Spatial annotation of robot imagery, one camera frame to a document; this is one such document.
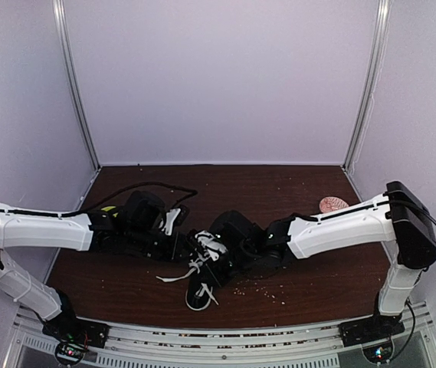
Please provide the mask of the white shoelace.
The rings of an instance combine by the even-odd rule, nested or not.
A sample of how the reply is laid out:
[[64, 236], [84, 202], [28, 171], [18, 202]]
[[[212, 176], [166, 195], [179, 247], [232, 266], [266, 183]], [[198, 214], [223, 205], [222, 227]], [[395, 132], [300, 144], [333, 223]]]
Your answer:
[[219, 305], [214, 289], [224, 283], [223, 270], [228, 267], [229, 251], [220, 241], [219, 235], [207, 231], [197, 232], [190, 236], [192, 246], [188, 271], [179, 277], [156, 279], [164, 283], [172, 283], [188, 279], [188, 289], [185, 292], [185, 303], [192, 311], [203, 311], [214, 302]]

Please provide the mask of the black white canvas sneaker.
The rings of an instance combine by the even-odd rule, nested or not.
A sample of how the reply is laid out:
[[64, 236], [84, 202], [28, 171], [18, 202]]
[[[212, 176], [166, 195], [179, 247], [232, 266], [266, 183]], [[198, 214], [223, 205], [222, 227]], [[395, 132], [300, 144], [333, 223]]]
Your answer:
[[201, 268], [189, 269], [188, 288], [185, 293], [185, 303], [192, 311], [203, 311], [211, 304], [219, 305], [215, 292], [225, 283], [223, 271], [220, 268], [204, 264]]

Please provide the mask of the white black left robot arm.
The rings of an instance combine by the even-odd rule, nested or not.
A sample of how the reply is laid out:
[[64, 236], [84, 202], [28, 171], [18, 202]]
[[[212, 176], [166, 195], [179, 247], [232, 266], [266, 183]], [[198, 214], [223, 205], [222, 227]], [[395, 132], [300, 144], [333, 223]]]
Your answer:
[[69, 297], [21, 268], [8, 248], [65, 248], [113, 255], [181, 261], [177, 231], [188, 215], [178, 204], [170, 209], [151, 192], [135, 191], [122, 206], [81, 212], [40, 212], [0, 203], [0, 288], [31, 308], [48, 331], [76, 340], [84, 327]]

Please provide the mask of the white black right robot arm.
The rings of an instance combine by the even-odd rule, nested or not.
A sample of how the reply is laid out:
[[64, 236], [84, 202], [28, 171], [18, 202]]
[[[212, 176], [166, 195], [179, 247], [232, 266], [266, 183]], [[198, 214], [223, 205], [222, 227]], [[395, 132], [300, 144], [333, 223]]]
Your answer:
[[292, 214], [266, 228], [238, 211], [219, 215], [207, 231], [192, 236], [198, 246], [198, 273], [186, 293], [187, 306], [201, 311], [215, 301], [214, 290], [255, 262], [280, 265], [370, 242], [394, 242], [396, 259], [366, 320], [366, 333], [379, 339], [396, 325], [423, 270], [436, 261], [436, 220], [401, 182], [393, 181], [370, 200], [329, 214]]

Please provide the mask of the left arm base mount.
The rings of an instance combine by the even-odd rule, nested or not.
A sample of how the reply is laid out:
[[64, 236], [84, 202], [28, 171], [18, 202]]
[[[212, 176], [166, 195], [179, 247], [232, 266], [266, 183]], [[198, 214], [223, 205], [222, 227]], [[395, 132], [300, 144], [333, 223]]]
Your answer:
[[58, 341], [54, 357], [62, 366], [74, 366], [90, 353], [91, 348], [104, 348], [110, 327], [107, 324], [76, 319], [67, 326], [53, 320], [42, 320], [42, 333]]

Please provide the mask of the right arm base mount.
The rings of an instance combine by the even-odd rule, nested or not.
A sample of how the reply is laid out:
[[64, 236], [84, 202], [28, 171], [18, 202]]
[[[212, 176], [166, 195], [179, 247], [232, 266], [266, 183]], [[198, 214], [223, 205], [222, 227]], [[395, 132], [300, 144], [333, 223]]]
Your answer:
[[393, 337], [405, 332], [402, 322], [375, 322], [368, 317], [339, 325], [344, 347], [360, 345], [363, 356], [374, 364], [387, 363], [395, 356]]

